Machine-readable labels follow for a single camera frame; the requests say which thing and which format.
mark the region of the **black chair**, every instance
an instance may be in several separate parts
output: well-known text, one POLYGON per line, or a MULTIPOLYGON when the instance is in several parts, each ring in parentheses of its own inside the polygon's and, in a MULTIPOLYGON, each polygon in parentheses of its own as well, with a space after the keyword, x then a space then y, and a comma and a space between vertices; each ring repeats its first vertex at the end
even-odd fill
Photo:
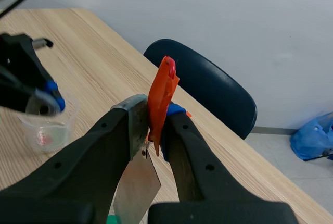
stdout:
POLYGON ((211 61, 170 39, 152 43, 144 53, 159 67, 164 56, 176 62, 179 86, 226 124, 243 140, 257 119, 257 107, 249 93, 211 61))

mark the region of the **plastic cup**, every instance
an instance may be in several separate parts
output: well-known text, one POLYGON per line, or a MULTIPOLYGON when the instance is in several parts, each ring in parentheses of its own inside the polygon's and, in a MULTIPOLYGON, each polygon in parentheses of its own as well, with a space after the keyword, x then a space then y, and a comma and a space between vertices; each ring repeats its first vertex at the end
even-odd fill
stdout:
POLYGON ((79 111, 76 98, 60 91, 66 107, 55 117, 19 115, 27 142, 34 150, 55 151, 65 147, 70 142, 74 132, 75 119, 79 111))

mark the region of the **red plastic object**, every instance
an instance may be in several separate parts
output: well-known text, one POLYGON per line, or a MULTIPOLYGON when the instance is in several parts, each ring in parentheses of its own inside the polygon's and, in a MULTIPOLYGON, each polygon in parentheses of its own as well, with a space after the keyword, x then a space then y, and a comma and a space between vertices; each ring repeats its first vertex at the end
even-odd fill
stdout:
POLYGON ((147 104, 150 128, 148 140, 154 142, 157 156, 168 106, 178 83, 175 61, 171 57, 165 56, 152 82, 147 104))

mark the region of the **green object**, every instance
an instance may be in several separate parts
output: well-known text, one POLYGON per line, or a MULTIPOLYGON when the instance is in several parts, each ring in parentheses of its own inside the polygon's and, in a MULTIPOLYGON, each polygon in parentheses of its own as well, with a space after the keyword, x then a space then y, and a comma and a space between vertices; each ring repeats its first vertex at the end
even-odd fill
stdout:
POLYGON ((117 219, 115 215, 109 215, 106 219, 106 224, 117 224, 117 219))

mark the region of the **gray floor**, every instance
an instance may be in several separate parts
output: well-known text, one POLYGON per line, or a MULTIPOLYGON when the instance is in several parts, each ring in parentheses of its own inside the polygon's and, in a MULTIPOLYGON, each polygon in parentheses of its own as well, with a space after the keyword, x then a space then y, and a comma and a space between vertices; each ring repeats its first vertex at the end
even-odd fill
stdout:
POLYGON ((288 135, 250 134, 245 141, 333 214, 333 160, 304 162, 291 150, 289 138, 288 135))

